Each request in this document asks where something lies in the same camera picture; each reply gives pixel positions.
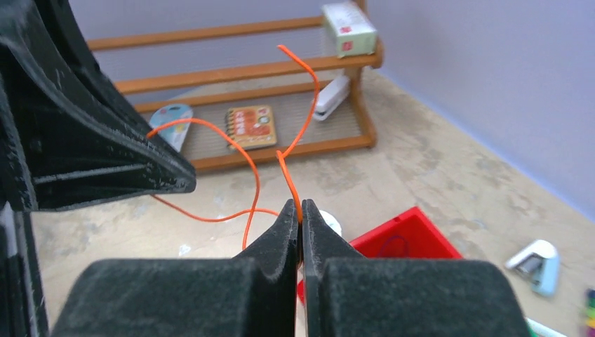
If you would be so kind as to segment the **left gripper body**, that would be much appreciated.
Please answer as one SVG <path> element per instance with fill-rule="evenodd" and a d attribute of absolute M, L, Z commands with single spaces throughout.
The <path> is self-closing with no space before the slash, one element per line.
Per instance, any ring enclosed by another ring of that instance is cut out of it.
<path fill-rule="evenodd" d="M 1 205 L 1 335 L 49 335 L 31 217 L 9 203 Z"/>

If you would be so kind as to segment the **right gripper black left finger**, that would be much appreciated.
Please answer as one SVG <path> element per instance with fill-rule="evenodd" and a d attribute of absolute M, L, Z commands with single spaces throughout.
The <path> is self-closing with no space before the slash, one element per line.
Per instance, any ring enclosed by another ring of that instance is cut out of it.
<path fill-rule="evenodd" d="M 292 336 L 298 219 L 226 259 L 105 259 L 72 287 L 53 336 Z"/>

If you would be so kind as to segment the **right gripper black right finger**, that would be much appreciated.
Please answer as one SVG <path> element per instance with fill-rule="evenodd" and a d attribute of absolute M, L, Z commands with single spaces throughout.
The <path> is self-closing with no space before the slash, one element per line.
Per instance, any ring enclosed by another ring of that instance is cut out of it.
<path fill-rule="evenodd" d="M 302 203 L 308 336 L 529 336 L 516 295 L 492 263 L 366 258 Z"/>

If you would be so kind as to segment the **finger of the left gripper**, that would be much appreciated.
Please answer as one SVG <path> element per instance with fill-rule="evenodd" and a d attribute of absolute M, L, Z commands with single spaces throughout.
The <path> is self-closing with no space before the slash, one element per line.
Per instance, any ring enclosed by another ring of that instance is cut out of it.
<path fill-rule="evenodd" d="M 1 2 L 2 204 L 66 211 L 195 187 L 102 73 L 67 1 Z"/>

